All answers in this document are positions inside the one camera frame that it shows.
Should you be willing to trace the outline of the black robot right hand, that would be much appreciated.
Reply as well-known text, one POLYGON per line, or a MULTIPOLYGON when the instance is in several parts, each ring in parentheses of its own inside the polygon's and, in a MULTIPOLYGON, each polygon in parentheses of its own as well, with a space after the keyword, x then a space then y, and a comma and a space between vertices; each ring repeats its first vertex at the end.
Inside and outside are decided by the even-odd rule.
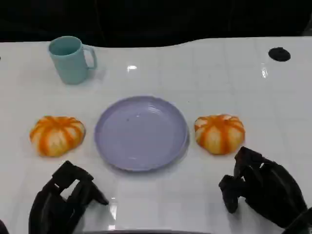
POLYGON ((292 175, 280 164, 246 147, 235 158, 234 174, 219 183, 229 213, 238 208, 238 199, 258 214, 284 229, 286 234, 309 234, 312 210, 292 175))

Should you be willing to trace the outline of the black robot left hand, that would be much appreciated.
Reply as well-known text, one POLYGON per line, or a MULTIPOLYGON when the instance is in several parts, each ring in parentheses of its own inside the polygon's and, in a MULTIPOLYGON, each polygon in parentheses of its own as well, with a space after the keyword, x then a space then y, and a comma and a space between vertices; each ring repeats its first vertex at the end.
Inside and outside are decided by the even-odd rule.
POLYGON ((88 205, 109 201, 86 170, 64 162, 35 197, 30 215, 30 234, 71 234, 88 205))

